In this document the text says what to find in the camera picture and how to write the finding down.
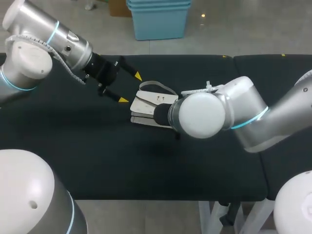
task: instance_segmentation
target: robotic arm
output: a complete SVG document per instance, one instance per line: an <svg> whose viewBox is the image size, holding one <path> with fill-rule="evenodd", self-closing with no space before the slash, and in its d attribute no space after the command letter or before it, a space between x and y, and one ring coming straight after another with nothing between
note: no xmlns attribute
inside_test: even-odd
<svg viewBox="0 0 312 234"><path fill-rule="evenodd" d="M99 82L99 95L123 100L107 89L120 68L141 80L123 57L114 64L93 52L91 44L27 0L15 0L8 9L3 27L12 36L6 40L7 59L0 73L0 104L22 98L50 73L53 54L67 72L84 84L88 77ZM82 80L72 70L83 70Z"/></svg>
<svg viewBox="0 0 312 234"><path fill-rule="evenodd" d="M266 105L248 77L182 92L184 97L167 108L168 125L195 138L209 138L221 129L232 129L246 151L266 150L312 125L311 74L307 72L272 107ZM157 108L166 109L163 105Z"/></svg>

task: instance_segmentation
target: white table frame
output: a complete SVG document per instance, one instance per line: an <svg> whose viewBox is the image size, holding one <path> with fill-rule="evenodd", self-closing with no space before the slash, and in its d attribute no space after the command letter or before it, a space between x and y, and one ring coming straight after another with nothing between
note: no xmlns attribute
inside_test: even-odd
<svg viewBox="0 0 312 234"><path fill-rule="evenodd" d="M256 202L246 220L242 206L240 206L234 224L235 234L278 234L276 230L260 230L272 213L274 204L275 201L267 199ZM229 207L221 206L219 202L215 202L210 213L208 201L199 201L198 206L201 233L220 234L223 226L219 219L228 212Z"/></svg>

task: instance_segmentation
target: table leg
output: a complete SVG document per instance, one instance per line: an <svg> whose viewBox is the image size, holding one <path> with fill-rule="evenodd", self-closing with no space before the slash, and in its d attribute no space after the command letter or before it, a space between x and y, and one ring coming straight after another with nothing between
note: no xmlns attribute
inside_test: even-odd
<svg viewBox="0 0 312 234"><path fill-rule="evenodd" d="M275 201L256 202L239 234L257 234L274 209Z"/></svg>
<svg viewBox="0 0 312 234"><path fill-rule="evenodd" d="M198 207L199 207L201 233L207 234L208 222L211 218L209 201L199 201Z"/></svg>
<svg viewBox="0 0 312 234"><path fill-rule="evenodd" d="M211 213L211 218L208 222L207 232L203 234L220 234L223 228L220 218L224 216L228 210L228 206L221 206L220 203L216 201Z"/></svg>

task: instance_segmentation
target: blue led ring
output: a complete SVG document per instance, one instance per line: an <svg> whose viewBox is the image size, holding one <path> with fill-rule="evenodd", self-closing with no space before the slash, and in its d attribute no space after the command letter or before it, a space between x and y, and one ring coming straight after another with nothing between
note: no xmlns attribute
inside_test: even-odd
<svg viewBox="0 0 312 234"><path fill-rule="evenodd" d="M252 119L249 119L248 121L241 123L239 125L236 125L234 127L232 127L231 129L237 129L237 128L241 128L244 127L247 124L250 124L251 122L254 122L255 120L261 118L267 111L268 111L268 107L264 109L264 111L262 111L260 114L258 114L257 116L253 117Z"/></svg>

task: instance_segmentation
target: white robotic arm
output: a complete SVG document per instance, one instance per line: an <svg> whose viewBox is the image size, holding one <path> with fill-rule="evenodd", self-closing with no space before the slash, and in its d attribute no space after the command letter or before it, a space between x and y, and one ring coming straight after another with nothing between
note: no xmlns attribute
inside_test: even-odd
<svg viewBox="0 0 312 234"><path fill-rule="evenodd" d="M232 129L251 153L266 150L312 125L311 72L270 108L248 77L182 94L185 97L169 108L168 125L195 138L208 138L221 129Z"/></svg>
<svg viewBox="0 0 312 234"><path fill-rule="evenodd" d="M124 57L115 63L107 61L93 52L88 41L27 0L14 1L2 25L11 37L6 40L7 60L1 68L1 106L30 94L49 74L52 67L49 53L73 78L82 84L89 77L96 79L98 94L116 101L125 99L113 94L107 86L115 81L120 68L141 80L138 71L129 66ZM73 74L72 70L77 69L86 73L85 79Z"/></svg>
<svg viewBox="0 0 312 234"><path fill-rule="evenodd" d="M0 107L31 93L52 70L53 54L67 72L83 70L99 82L98 94L119 101L107 89L120 68L139 73L123 57L113 63L93 52L89 42L72 33L31 2L15 0L3 27L5 63L0 68ZM49 165L21 150L0 151L0 234L88 234L86 220Z"/></svg>

